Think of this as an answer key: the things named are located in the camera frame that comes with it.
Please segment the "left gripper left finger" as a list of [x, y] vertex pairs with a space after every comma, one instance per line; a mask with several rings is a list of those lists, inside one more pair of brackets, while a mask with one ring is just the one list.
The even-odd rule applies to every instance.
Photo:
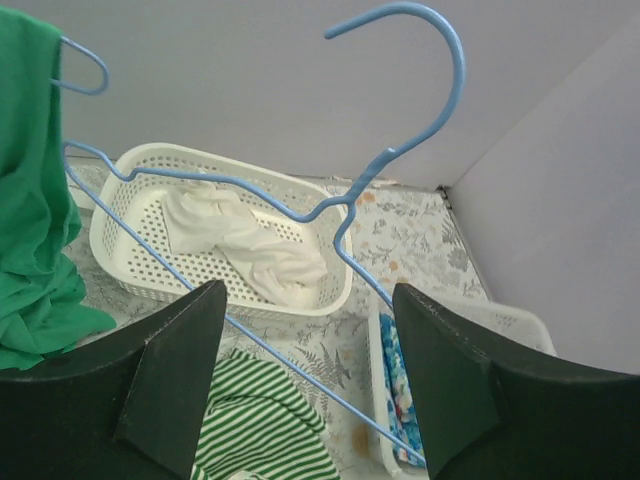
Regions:
[[227, 306], [221, 280], [1, 373], [4, 479], [187, 479]]

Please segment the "green striped tank top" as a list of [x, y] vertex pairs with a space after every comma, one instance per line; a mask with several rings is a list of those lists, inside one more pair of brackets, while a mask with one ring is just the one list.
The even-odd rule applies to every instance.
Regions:
[[193, 479], [338, 479], [324, 418], [279, 364], [234, 349], [215, 366]]

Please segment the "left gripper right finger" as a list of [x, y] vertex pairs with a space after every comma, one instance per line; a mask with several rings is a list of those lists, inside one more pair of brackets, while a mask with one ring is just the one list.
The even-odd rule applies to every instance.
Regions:
[[399, 284], [393, 309], [433, 479], [635, 479], [639, 379], [551, 356]]

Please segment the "blue wire hanger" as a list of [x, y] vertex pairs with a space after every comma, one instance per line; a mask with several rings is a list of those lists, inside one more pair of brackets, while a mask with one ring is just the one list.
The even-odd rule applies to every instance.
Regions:
[[[364, 169], [360, 176], [352, 183], [349, 190], [342, 196], [329, 197], [328, 199], [320, 201], [309, 213], [301, 214], [291, 210], [285, 206], [281, 201], [275, 199], [263, 189], [250, 183], [247, 180], [243, 180], [237, 177], [230, 177], [228, 175], [218, 174], [201, 174], [201, 173], [188, 173], [183, 171], [174, 171], [167, 169], [156, 168], [134, 168], [131, 173], [123, 174], [120, 172], [107, 155], [99, 149], [96, 149], [90, 145], [86, 145], [76, 141], [64, 141], [62, 146], [62, 161], [64, 169], [67, 175], [72, 181], [80, 187], [80, 189], [107, 215], [109, 216], [121, 229], [123, 229], [131, 238], [133, 238], [145, 251], [147, 251], [156, 261], [158, 261], [166, 270], [168, 270], [187, 290], [194, 290], [195, 287], [189, 283], [185, 277], [183, 277], [178, 271], [172, 267], [155, 249], [153, 249], [120, 217], [118, 217], [111, 209], [99, 199], [98, 195], [92, 192], [75, 174], [69, 161], [67, 160], [66, 150], [68, 148], [75, 148], [88, 152], [89, 154], [100, 158], [103, 163], [106, 164], [108, 170], [117, 179], [122, 182], [130, 183], [135, 180], [139, 175], [155, 175], [169, 178], [177, 178], [184, 180], [198, 180], [207, 182], [219, 182], [225, 184], [231, 184], [241, 189], [248, 191], [249, 193], [259, 197], [261, 200], [271, 205], [274, 209], [279, 211], [288, 219], [297, 223], [310, 223], [323, 213], [327, 208], [334, 206], [346, 206], [347, 213], [345, 219], [339, 225], [334, 238], [333, 247], [338, 257], [343, 260], [358, 276], [360, 276], [380, 297], [380, 299], [390, 308], [393, 309], [393, 301], [391, 295], [382, 287], [382, 285], [372, 276], [362, 265], [360, 265], [352, 256], [346, 253], [342, 247], [343, 237], [347, 233], [347, 230], [353, 223], [356, 216], [356, 200], [364, 192], [371, 181], [383, 171], [383, 169], [394, 160], [400, 158], [405, 153], [414, 149], [418, 145], [422, 144], [426, 140], [433, 137], [450, 119], [458, 106], [461, 95], [464, 89], [466, 80], [466, 62], [465, 55], [459, 35], [450, 24], [450, 22], [439, 12], [431, 7], [423, 4], [398, 1], [391, 2], [385, 5], [376, 7], [370, 11], [367, 11], [361, 15], [358, 15], [350, 20], [339, 23], [331, 28], [328, 28], [324, 32], [324, 38], [330, 40], [340, 35], [346, 34], [352, 30], [362, 27], [366, 24], [372, 23], [384, 17], [392, 15], [409, 15], [416, 18], [425, 20], [436, 28], [444, 38], [451, 55], [453, 75], [451, 90], [448, 99], [436, 119], [431, 123], [424, 131], [418, 133], [413, 138], [410, 138], [405, 143], [398, 147], [389, 147], [378, 154]], [[301, 376], [308, 383], [319, 389], [326, 396], [334, 400], [340, 406], [347, 411], [356, 415], [359, 419], [364, 421], [368, 426], [375, 429], [379, 434], [390, 440], [393, 444], [405, 449], [408, 453], [414, 455], [417, 459], [422, 461], [425, 466], [427, 464], [424, 456], [420, 456], [413, 451], [408, 445], [404, 444], [400, 439], [395, 437], [389, 430], [383, 428], [377, 424], [374, 420], [366, 416], [363, 412], [358, 410], [355, 406], [348, 403], [339, 395], [331, 391], [328, 387], [323, 385], [319, 380], [316, 380], [301, 368], [294, 365], [291, 361], [286, 359], [279, 351], [268, 345], [265, 341], [260, 339], [239, 321], [232, 318], [229, 314], [225, 314], [225, 320], [235, 329], [240, 331], [246, 337], [251, 339], [254, 343], [266, 350], [269, 354], [279, 360], [281, 363], [290, 368], [293, 372]]]

